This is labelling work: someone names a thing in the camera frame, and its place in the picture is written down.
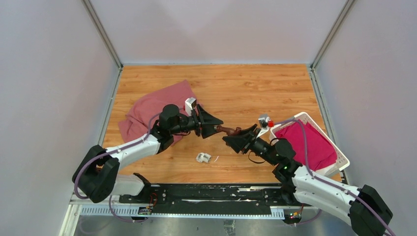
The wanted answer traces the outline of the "brown metal water faucet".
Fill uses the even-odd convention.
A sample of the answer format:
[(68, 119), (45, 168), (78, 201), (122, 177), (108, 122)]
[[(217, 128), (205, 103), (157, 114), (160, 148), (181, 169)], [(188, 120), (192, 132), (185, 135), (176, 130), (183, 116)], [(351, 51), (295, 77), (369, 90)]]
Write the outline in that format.
[(236, 128), (229, 128), (229, 127), (224, 127), (221, 125), (217, 125), (216, 129), (218, 132), (224, 132), (226, 133), (227, 136), (232, 136), (232, 133), (235, 131)]

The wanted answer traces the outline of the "white pipe elbow fitting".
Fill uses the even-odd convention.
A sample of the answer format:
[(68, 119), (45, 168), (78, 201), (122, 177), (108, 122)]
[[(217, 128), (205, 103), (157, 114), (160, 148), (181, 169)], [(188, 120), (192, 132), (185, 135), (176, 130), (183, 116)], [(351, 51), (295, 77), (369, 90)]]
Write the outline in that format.
[(208, 163), (211, 160), (211, 155), (208, 153), (200, 152), (196, 156), (196, 161), (199, 163)]

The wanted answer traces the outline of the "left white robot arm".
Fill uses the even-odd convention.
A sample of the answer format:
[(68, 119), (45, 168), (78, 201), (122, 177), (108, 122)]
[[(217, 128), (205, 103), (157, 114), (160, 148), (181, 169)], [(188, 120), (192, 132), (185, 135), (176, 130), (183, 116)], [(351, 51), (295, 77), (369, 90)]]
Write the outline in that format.
[(128, 143), (103, 148), (92, 146), (73, 174), (74, 194), (80, 199), (99, 203), (112, 195), (131, 195), (137, 202), (150, 199), (150, 189), (138, 174), (121, 175), (120, 170), (148, 156), (169, 148), (176, 136), (194, 131), (203, 139), (217, 134), (223, 121), (196, 105), (185, 115), (175, 104), (168, 104), (149, 120), (145, 135)]

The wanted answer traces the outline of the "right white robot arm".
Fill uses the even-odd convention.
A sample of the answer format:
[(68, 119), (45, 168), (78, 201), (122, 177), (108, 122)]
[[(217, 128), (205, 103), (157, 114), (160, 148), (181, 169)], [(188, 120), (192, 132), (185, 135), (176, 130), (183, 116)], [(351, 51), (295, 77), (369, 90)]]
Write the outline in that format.
[(281, 199), (287, 205), (296, 202), (325, 211), (352, 227), (358, 236), (393, 236), (389, 227), (393, 213), (378, 191), (369, 185), (357, 187), (317, 174), (294, 159), (296, 152), (285, 138), (266, 142), (257, 125), (247, 129), (218, 126), (222, 139), (236, 153), (250, 151), (273, 165), (275, 178), (283, 187)]

